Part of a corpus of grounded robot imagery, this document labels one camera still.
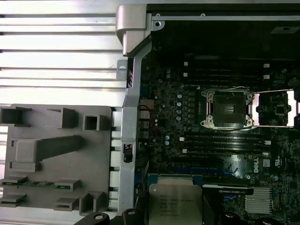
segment gray plastic part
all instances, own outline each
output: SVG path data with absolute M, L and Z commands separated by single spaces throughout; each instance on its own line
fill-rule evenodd
M 20 139 L 15 160 L 19 163 L 38 163 L 46 158 L 79 150 L 83 139 L 79 135 L 44 139 Z
M 123 55 L 133 57 L 151 33 L 151 14 L 147 14 L 147 5 L 119 6 L 116 14 L 116 33 L 123 46 Z
M 40 163 L 19 163 L 19 162 L 9 163 L 9 170 L 13 172 L 35 173 L 40 169 L 41 169 Z
M 57 189 L 65 189 L 69 191 L 74 191 L 77 188 L 80 188 L 82 186 L 80 180 L 59 180 L 55 183 Z
M 30 109 L 22 111 L 22 124 L 30 124 L 30 127 L 15 127 L 13 123 L 8 125 L 6 162 L 11 166 L 5 167 L 4 179 L 1 181 L 4 187 L 3 197 L 5 198 L 14 191 L 16 195 L 26 194 L 26 201 L 20 201 L 17 205 L 53 209 L 61 198 L 80 199 L 87 193 L 98 192 L 103 193 L 104 199 L 107 198 L 106 202 L 103 201 L 100 204 L 101 209 L 106 210 L 110 177 L 111 108 L 108 106 L 22 104 L 13 105 L 11 108 Z M 72 117 L 74 113 L 75 123 L 64 119 L 65 115 Z M 87 115 L 98 116 L 99 126 L 96 122 L 96 127 L 98 126 L 99 130 L 97 128 L 84 129 L 84 118 Z M 78 148 L 80 139 L 83 140 L 83 144 L 81 148 Z M 16 162 L 17 147 L 22 146 L 24 140 L 41 141 L 44 143 L 41 147 L 43 152 L 39 156 L 39 146 L 37 146 L 36 160 L 32 160 L 32 156 L 22 156 L 22 163 Z M 67 147 L 61 148 L 62 143 L 66 143 Z
M 23 121 L 23 114 L 25 111 L 30 110 L 30 108 L 23 107 L 0 108 L 0 124 L 4 126 L 12 124 L 15 127 L 29 127 L 30 125 Z
M 1 180 L 1 184 L 3 183 L 19 184 L 25 181 L 27 181 L 27 177 L 6 177 Z
M 73 211 L 79 205 L 79 198 L 60 198 L 56 201 L 54 210 L 56 211 Z
M 25 198 L 26 195 L 10 193 L 0 198 L 0 206 L 15 208 L 20 205 Z
M 86 216 L 92 212 L 104 211 L 109 203 L 108 196 L 103 192 L 90 192 L 79 199 L 79 214 Z
M 58 128 L 75 128 L 77 126 L 77 113 L 73 109 L 48 109 L 60 113 L 60 126 Z

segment electronic component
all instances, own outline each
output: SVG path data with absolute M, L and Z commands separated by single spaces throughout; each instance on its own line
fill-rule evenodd
M 248 107 L 253 99 L 253 92 L 239 88 L 210 89 L 203 91 L 201 95 L 207 99 L 206 119 L 201 122 L 203 127 L 209 129 L 252 127 Z
M 245 197 L 245 210 L 248 213 L 271 214 L 273 209 L 272 190 L 255 187 L 253 195 Z
M 149 120 L 150 119 L 150 112 L 148 110 L 140 110 L 139 111 L 139 118 Z

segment motherboard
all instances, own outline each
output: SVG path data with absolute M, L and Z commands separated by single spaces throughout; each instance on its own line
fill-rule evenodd
M 142 61 L 136 185 L 199 174 L 224 211 L 300 225 L 297 65 L 158 52 Z

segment chip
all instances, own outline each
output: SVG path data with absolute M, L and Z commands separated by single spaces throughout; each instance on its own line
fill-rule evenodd
M 246 96 L 243 92 L 216 92 L 213 119 L 217 127 L 242 128 L 246 120 Z
M 277 105 L 276 106 L 276 115 L 284 115 L 285 114 L 285 106 Z

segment label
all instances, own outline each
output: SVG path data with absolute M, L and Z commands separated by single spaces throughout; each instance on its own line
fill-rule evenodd
M 270 160 L 269 159 L 264 159 L 262 162 L 263 167 L 270 167 Z
M 277 159 L 275 159 L 275 166 L 277 166 L 278 168 L 280 168 L 280 156 L 277 156 Z
M 298 30 L 300 30 L 300 27 L 275 27 L 271 34 L 294 34 Z
M 254 173 L 258 173 L 258 158 L 253 159 L 254 161 Z

